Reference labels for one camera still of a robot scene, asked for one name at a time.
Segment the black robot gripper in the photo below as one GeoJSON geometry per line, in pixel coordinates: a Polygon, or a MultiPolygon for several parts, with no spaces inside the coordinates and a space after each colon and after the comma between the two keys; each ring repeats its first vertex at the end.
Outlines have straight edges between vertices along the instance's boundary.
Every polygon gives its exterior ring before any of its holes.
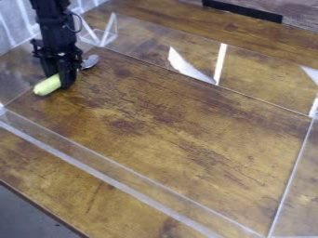
{"type": "Polygon", "coordinates": [[[67,89],[76,81],[83,50],[75,44],[56,47],[47,46],[44,40],[36,38],[31,39],[29,43],[33,47],[33,57],[40,60],[44,76],[51,77],[59,73],[61,88],[67,89]]]}

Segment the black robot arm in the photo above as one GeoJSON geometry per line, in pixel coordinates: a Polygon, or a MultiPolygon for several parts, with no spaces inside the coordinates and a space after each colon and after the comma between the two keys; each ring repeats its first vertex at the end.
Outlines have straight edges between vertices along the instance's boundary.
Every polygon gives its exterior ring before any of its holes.
{"type": "Polygon", "coordinates": [[[32,54],[40,59],[44,75],[60,77],[61,88],[76,82],[81,64],[81,49],[76,46],[77,32],[73,17],[68,9],[69,0],[28,0],[36,13],[41,39],[32,39],[32,54]]]}

